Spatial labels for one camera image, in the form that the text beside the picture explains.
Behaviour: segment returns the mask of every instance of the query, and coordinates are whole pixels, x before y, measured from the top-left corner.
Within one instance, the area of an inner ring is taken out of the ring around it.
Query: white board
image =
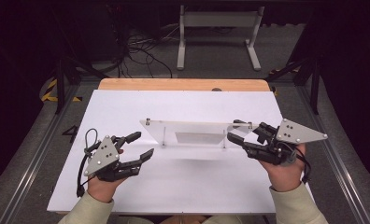
[[[266,171],[236,145],[214,147],[161,147],[140,124],[141,119],[188,122],[265,122],[281,120],[270,91],[94,91],[78,136],[70,150],[49,211],[70,211],[78,201],[76,180],[85,148],[85,133],[95,128],[98,138],[142,132],[124,145],[121,161],[138,160],[154,147],[140,175],[118,187],[113,212],[121,214],[248,214],[274,213]],[[90,135],[90,144],[94,139]],[[250,133],[246,140],[256,143]]]

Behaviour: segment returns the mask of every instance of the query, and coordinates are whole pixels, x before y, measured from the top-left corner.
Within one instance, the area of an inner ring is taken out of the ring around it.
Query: sleeve
[[[276,207],[277,223],[328,223],[322,212],[314,204],[304,183],[288,192],[270,189]]]
[[[86,191],[72,211],[63,217],[59,224],[106,224],[113,204],[113,200],[110,203],[101,203]]]

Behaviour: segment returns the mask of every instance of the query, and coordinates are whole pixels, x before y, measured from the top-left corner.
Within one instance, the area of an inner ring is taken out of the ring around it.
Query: wooden edge
[[[270,91],[262,79],[104,78],[98,90],[116,91]]]

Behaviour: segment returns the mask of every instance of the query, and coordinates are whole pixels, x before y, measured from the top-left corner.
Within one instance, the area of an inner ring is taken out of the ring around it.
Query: cable
[[[87,142],[87,135],[89,134],[90,131],[95,131],[95,139],[94,139],[94,143],[89,148],[88,142]],[[80,184],[80,180],[81,180],[82,172],[83,172],[83,167],[85,166],[86,160],[89,157],[91,157],[91,155],[92,155],[92,151],[94,150],[94,147],[97,144],[97,137],[98,137],[98,131],[96,129],[94,129],[94,128],[89,129],[89,131],[87,131],[85,133],[85,143],[86,143],[86,147],[84,149],[85,156],[83,157],[82,162],[80,163],[80,167],[79,167],[79,171],[78,171],[78,187],[77,187],[77,196],[78,197],[82,197],[83,194],[85,193],[85,188],[83,187],[83,185],[85,185],[87,182],[89,182],[91,179],[94,178],[94,175],[93,175],[91,178],[89,178],[83,184]]]
[[[208,29],[208,30],[221,34],[221,35],[227,35],[227,34],[230,34],[234,30],[234,28],[233,27],[215,27],[213,29]]]
[[[157,42],[153,43],[154,42],[154,39],[151,39],[151,38],[145,38],[145,39],[141,39],[141,40],[137,40],[136,42],[131,42],[129,43],[129,47],[131,45],[137,45],[137,44],[142,44],[141,47],[139,46],[136,46],[136,48],[139,48],[139,49],[144,49],[144,50],[151,50],[151,49],[154,49],[156,46],[166,42],[166,41],[163,41],[163,40],[166,40],[168,39],[167,41],[171,40],[171,39],[176,39],[176,38],[172,38],[170,37],[170,35],[172,35],[177,29],[179,28],[179,26],[177,26],[176,28],[174,28],[172,31],[170,31],[170,33],[168,33],[168,35],[166,35],[165,37],[162,37],[160,40],[158,40]]]
[[[90,131],[95,131],[95,138],[94,138],[94,143],[93,143],[93,145],[97,142],[98,131],[97,131],[96,129],[94,129],[94,128],[89,129],[89,131],[87,131],[87,132],[85,133],[85,143],[86,143],[86,148],[88,148],[88,144],[87,144],[87,135],[89,134],[89,132],[90,132]]]
[[[126,61],[125,61],[125,60],[123,60],[123,64],[124,64],[124,66],[126,67],[126,73],[127,73],[127,76],[128,76],[128,77],[133,78],[133,77],[132,77],[132,76],[130,76],[130,74],[129,74],[129,68],[127,67],[127,64],[126,64]]]
[[[150,63],[153,63],[153,59],[152,59],[152,62],[148,63],[148,57],[149,57],[149,55],[147,55],[147,57],[145,57],[145,61],[147,62],[147,67],[148,67],[148,71],[149,71],[150,76],[151,76],[152,78],[154,78],[154,76],[153,76],[152,72],[150,71],[150,67],[149,67],[149,64],[150,64]]]
[[[286,147],[291,153],[295,152],[299,152],[300,155],[296,154],[296,158],[299,159],[300,161],[302,161],[304,164],[305,164],[305,168],[304,168],[304,176],[302,177],[302,182],[304,182],[304,184],[310,180],[310,173],[311,173],[311,165],[310,163],[306,160],[306,156],[305,154],[298,148],[298,147],[295,147],[295,148],[292,148],[290,147],[288,144],[284,143],[284,142],[278,142],[277,143],[277,146],[279,145],[283,145],[284,147]]]
[[[267,216],[262,216],[262,217],[263,217],[264,223],[269,224],[269,219],[267,219]]]
[[[165,63],[162,63],[161,61],[156,59],[152,54],[148,53],[146,50],[144,50],[144,49],[139,49],[139,50],[146,53],[147,55],[149,55],[154,61],[156,61],[158,63],[161,63],[164,67],[166,67],[168,69],[168,71],[170,72],[170,77],[173,78],[173,72],[171,71],[171,69]],[[135,61],[131,57],[130,57],[130,59],[135,63],[140,63],[140,62]]]
[[[127,78],[127,76],[124,74],[124,72],[123,72],[123,68],[121,67],[121,64],[120,64],[120,69],[121,69],[121,74],[124,76],[124,77],[126,77]]]
[[[121,63],[118,64],[118,77],[121,77]]]
[[[119,60],[117,60],[111,66],[108,66],[108,67],[105,67],[105,68],[102,68],[102,69],[95,69],[95,70],[97,70],[100,73],[108,73],[108,72],[114,70],[118,66],[118,64],[120,64]],[[86,74],[90,75],[91,74],[90,72],[87,72],[87,71],[79,71],[79,72],[80,72],[81,75],[86,75]]]

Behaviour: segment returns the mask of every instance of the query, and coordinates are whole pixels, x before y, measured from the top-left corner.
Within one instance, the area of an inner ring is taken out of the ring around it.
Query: triangular metal bracket
[[[303,125],[284,119],[278,128],[276,139],[282,142],[301,144],[325,140],[328,138],[326,133],[320,133],[309,129]]]
[[[83,174],[94,174],[118,159],[119,153],[116,150],[115,145],[112,143],[111,138],[107,135],[98,149],[95,151],[92,159],[89,161],[89,166],[86,168],[86,171]]]

